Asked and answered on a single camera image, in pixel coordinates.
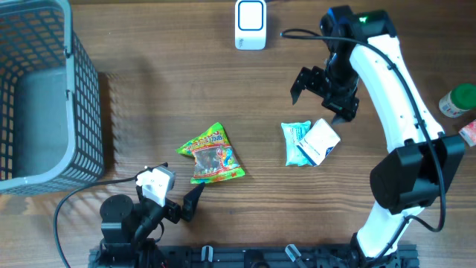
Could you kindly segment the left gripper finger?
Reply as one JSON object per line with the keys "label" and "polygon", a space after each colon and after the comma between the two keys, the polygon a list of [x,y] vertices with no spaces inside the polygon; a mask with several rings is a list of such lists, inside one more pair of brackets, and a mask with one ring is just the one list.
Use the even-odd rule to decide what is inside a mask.
{"label": "left gripper finger", "polygon": [[204,188],[205,183],[202,182],[184,196],[183,206],[181,208],[181,218],[183,220],[190,222],[194,218],[199,198]]}
{"label": "left gripper finger", "polygon": [[154,167],[144,166],[144,170],[148,170],[148,171],[152,172],[154,169],[159,168],[159,167],[168,168],[168,163],[164,162],[164,163],[161,163],[161,164],[156,165]]}

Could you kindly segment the white blue sachet pack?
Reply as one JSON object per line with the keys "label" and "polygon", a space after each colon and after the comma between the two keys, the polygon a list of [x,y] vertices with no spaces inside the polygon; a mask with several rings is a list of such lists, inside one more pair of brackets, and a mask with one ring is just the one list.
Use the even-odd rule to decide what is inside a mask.
{"label": "white blue sachet pack", "polygon": [[296,143],[296,146],[310,165],[319,166],[340,141],[339,135],[321,118]]}

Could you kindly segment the teal tissue pack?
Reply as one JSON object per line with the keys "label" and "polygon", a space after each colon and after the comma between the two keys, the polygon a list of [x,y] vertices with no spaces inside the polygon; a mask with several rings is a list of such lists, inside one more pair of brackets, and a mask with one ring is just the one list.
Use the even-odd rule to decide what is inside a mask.
{"label": "teal tissue pack", "polygon": [[309,160],[296,145],[309,132],[310,126],[311,121],[281,124],[286,143],[286,166],[310,165]]}

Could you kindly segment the Haribo gummy candy bag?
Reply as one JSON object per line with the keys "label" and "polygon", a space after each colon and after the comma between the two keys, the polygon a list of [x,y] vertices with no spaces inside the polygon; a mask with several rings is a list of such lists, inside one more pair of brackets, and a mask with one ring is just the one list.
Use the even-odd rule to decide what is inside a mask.
{"label": "Haribo gummy candy bag", "polygon": [[245,175],[226,131],[219,122],[183,144],[176,152],[194,158],[191,184],[222,182]]}

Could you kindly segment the green lid jar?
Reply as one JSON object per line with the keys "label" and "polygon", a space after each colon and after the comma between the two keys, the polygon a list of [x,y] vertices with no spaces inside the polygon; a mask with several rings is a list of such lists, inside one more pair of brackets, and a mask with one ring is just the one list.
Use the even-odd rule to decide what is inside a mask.
{"label": "green lid jar", "polygon": [[460,84],[440,99],[439,108],[449,118],[457,118],[475,108],[475,85]]}

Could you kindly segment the red pink candy box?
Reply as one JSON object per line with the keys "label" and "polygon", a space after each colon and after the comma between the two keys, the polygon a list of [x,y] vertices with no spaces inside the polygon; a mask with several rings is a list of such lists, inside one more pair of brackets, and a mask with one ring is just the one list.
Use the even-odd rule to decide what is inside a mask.
{"label": "red pink candy box", "polygon": [[476,120],[462,127],[459,134],[470,147],[474,147],[476,145]]}

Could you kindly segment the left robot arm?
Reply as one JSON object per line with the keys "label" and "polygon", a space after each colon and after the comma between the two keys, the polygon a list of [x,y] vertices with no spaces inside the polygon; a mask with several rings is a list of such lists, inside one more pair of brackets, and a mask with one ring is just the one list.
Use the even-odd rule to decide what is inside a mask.
{"label": "left robot arm", "polygon": [[198,184],[183,197],[183,203],[167,198],[176,173],[167,163],[145,167],[135,180],[138,202],[124,194],[108,198],[100,207],[103,239],[90,251],[89,267],[190,267],[188,248],[160,249],[158,238],[149,235],[156,229],[164,233],[164,220],[177,224],[190,222],[196,213],[205,183]]}

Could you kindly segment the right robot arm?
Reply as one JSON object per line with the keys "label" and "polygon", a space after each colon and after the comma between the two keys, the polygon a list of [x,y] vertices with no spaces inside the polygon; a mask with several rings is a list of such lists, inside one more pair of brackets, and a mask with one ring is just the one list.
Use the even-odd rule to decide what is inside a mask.
{"label": "right robot arm", "polygon": [[445,131],[428,111],[405,66],[396,29],[384,10],[354,13],[347,5],[332,7],[320,32],[287,29],[288,39],[321,40],[329,49],[325,68],[303,68],[291,96],[303,90],[319,95],[334,112],[334,122],[349,122],[358,109],[363,83],[379,116],[387,156],[372,169],[375,202],[367,222],[350,243],[350,267],[389,264],[408,225],[440,204],[439,225],[446,221],[446,194],[465,153],[458,135]]}

